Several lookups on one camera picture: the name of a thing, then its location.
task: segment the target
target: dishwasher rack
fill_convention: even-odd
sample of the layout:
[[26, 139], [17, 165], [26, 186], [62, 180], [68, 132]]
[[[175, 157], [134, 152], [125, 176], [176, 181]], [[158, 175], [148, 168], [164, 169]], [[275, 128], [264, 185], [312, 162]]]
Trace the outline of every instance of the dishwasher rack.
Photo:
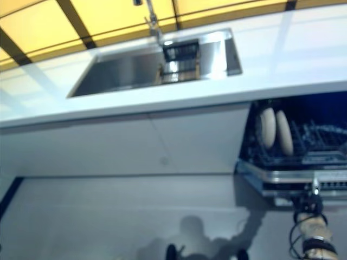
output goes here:
[[347, 123], [342, 125], [297, 124], [290, 122], [294, 155], [286, 156], [281, 151], [278, 141], [270, 149], [260, 143], [257, 130], [249, 131], [243, 151], [243, 157], [261, 167], [286, 168], [339, 168], [347, 165]]

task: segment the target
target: white cabinet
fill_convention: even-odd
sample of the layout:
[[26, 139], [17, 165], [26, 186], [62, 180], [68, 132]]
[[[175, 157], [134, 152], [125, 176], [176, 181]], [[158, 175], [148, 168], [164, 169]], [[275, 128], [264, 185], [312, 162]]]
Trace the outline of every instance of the white cabinet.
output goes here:
[[179, 173], [232, 173], [250, 103], [152, 113]]
[[2, 130], [2, 171], [16, 176], [172, 173], [146, 115]]
[[13, 176], [231, 173], [249, 104], [3, 129]]

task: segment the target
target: stainless steel sink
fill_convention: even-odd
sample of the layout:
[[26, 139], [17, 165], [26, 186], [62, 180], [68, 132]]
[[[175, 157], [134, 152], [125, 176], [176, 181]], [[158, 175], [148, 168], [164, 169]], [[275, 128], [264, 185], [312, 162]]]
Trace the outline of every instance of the stainless steel sink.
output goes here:
[[[69, 97], [160, 86], [187, 80], [220, 79], [242, 73], [232, 33], [229, 29], [181, 37], [173, 42], [198, 39], [198, 73], [183, 73], [186, 62], [166, 62], [158, 45], [116, 54], [97, 56], [77, 82]], [[171, 71], [161, 75], [163, 68]]]

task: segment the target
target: floor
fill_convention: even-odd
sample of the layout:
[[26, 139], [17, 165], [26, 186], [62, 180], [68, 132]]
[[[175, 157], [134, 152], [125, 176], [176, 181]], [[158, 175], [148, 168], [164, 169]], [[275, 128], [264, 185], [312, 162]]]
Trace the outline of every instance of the floor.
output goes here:
[[[326, 215], [347, 258], [347, 206]], [[292, 212], [230, 175], [25, 179], [0, 224], [2, 260], [287, 260]]]

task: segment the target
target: cable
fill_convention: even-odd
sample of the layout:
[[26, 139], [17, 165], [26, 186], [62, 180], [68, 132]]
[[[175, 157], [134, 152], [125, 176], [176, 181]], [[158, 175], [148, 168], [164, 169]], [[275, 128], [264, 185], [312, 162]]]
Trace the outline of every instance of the cable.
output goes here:
[[294, 246], [297, 243], [297, 241], [302, 237], [302, 235], [299, 235], [292, 243], [291, 247], [289, 248], [289, 254], [292, 258], [297, 259], [297, 256], [293, 255], [294, 252]]
[[305, 218], [305, 219], [303, 219], [303, 220], [300, 220], [300, 221], [296, 222], [295, 225], [291, 228], [291, 231], [290, 231], [290, 233], [289, 233], [289, 244], [290, 244], [289, 252], [290, 252], [290, 255], [291, 255], [291, 257], [292, 257], [293, 259], [304, 260], [304, 258], [300, 256], [300, 254], [297, 252], [297, 250], [296, 250], [295, 247], [294, 247], [295, 243], [296, 243], [296, 242], [299, 240], [299, 238], [301, 237], [301, 236], [299, 236], [299, 237], [297, 237], [297, 238], [293, 241], [293, 233], [294, 233], [294, 230], [295, 230], [301, 223], [303, 223], [303, 222], [305, 222], [305, 221], [307, 221], [307, 220], [309, 220], [309, 219], [311, 219], [311, 218], [316, 218], [316, 217], [317, 217], [317, 215], [312, 215], [312, 216], [310, 216], [310, 217], [308, 217], [308, 218]]

